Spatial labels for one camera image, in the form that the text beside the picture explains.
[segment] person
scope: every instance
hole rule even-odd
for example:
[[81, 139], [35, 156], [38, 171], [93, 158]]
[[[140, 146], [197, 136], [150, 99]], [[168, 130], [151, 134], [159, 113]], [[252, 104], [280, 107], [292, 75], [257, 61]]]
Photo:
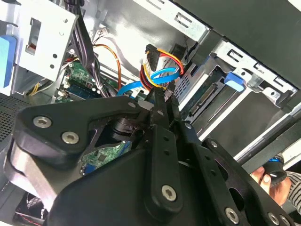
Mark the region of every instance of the person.
[[282, 206], [288, 199], [301, 213], [301, 174], [286, 172], [287, 177], [278, 185], [271, 187], [271, 177], [264, 174], [264, 167], [259, 167], [251, 177], [265, 190], [279, 205]]

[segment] yellow cable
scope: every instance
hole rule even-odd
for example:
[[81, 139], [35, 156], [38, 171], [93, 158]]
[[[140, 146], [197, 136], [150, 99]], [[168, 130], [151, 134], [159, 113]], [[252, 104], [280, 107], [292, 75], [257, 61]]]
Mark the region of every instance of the yellow cable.
[[145, 73], [145, 75], [146, 75], [148, 81], [149, 81], [152, 85], [154, 85], [155, 87], [166, 89], [165, 87], [160, 86], [160, 85], [154, 83], [154, 81], [151, 79], [150, 75], [148, 74], [148, 72], [147, 72], [147, 70], [146, 70], [145, 64], [142, 64], [142, 65], [143, 65], [144, 73]]
[[32, 92], [29, 95], [32, 96], [37, 91], [38, 87], [39, 87], [39, 82], [37, 84], [35, 84], [35, 86], [33, 87]]
[[174, 56], [174, 55], [172, 55], [172, 54], [170, 54], [170, 53], [168, 53], [168, 52], [166, 52], [165, 50], [162, 50], [162, 49], [160, 49], [160, 48], [158, 48], [157, 50], [158, 50], [159, 52], [161, 52], [161, 53], [164, 53], [164, 54], [166, 54], [166, 55], [169, 55], [170, 57], [173, 57], [176, 61], [178, 61], [181, 65], [183, 65], [182, 62], [181, 62], [176, 56]]
[[38, 88], [39, 88], [39, 85], [40, 85], [40, 83], [38, 82], [37, 85], [36, 85], [36, 89], [35, 89], [34, 93], [32, 94], [32, 96], [35, 95], [35, 94], [37, 93]]

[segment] silver bolt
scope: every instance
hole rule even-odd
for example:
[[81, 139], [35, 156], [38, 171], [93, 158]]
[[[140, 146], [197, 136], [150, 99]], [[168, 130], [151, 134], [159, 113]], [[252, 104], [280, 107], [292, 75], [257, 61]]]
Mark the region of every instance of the silver bolt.
[[177, 193], [169, 185], [163, 185], [161, 191], [162, 191], [162, 195], [171, 202], [173, 202], [177, 198]]
[[44, 116], [35, 117], [32, 122], [36, 127], [39, 128], [48, 128], [52, 124], [51, 120]]
[[134, 108], [136, 107], [136, 105], [132, 102], [128, 102], [128, 105], [130, 105], [131, 107], [134, 107]]
[[161, 111], [161, 110], [157, 110], [157, 112], [162, 116], [164, 115], [163, 111]]
[[227, 207], [227, 208], [225, 209], [225, 213], [226, 213], [226, 215], [227, 215], [227, 218], [228, 218], [233, 224], [238, 225], [238, 223], [239, 223], [239, 218], [238, 218], [238, 216], [237, 216], [237, 213], [236, 213], [233, 209]]
[[189, 129], [192, 128], [192, 126], [191, 126], [188, 122], [185, 123], [185, 126], [186, 126], [187, 128], [189, 128]]
[[269, 213], [268, 213], [268, 216], [269, 216], [270, 220], [271, 220], [275, 225], [279, 225], [279, 220], [277, 219], [277, 217], [276, 217], [273, 213], [269, 212]]
[[280, 218], [283, 220], [283, 222], [284, 222], [287, 226], [291, 226], [290, 222], [288, 222], [288, 220], [287, 220], [284, 216], [280, 215]]
[[210, 143], [213, 147], [217, 147], [217, 143], [215, 143], [214, 141], [211, 141]]
[[67, 144], [74, 145], [78, 143], [79, 136], [74, 132], [67, 131], [62, 134], [62, 140]]

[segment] blue drive latch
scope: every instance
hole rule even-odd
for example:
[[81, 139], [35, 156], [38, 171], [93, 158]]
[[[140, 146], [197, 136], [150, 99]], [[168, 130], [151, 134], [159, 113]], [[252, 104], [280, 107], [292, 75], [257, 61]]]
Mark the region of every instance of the blue drive latch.
[[244, 91], [244, 80], [242, 78], [239, 78], [234, 73], [230, 72], [227, 74], [224, 83], [233, 89], [235, 89], [238, 92]]
[[0, 89], [9, 85], [13, 71], [17, 40], [11, 35], [0, 36]]

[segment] cable bundle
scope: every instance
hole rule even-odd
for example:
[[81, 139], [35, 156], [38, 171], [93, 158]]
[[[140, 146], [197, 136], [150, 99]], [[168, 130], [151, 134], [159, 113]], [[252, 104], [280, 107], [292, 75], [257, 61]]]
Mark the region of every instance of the cable bundle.
[[79, 15], [71, 36], [71, 44], [81, 64], [95, 79], [96, 86], [103, 97], [116, 96], [116, 90], [108, 84], [100, 75], [98, 57], [93, 51], [92, 42], [86, 29], [80, 7], [84, 5], [83, 0], [64, 0], [66, 10]]

